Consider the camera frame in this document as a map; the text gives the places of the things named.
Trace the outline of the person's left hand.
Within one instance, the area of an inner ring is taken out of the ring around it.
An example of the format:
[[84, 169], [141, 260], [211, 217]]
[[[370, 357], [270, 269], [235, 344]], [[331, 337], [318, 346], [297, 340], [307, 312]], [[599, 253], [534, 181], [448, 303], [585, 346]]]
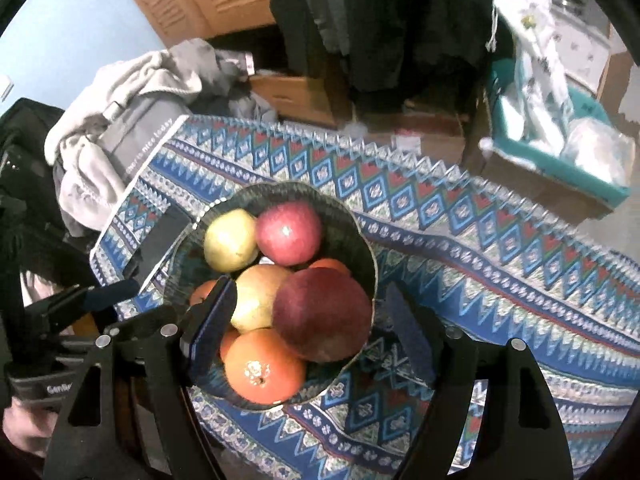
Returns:
[[3, 412], [1, 426], [14, 448], [45, 458], [57, 422], [58, 413], [55, 411], [33, 408], [13, 398]]

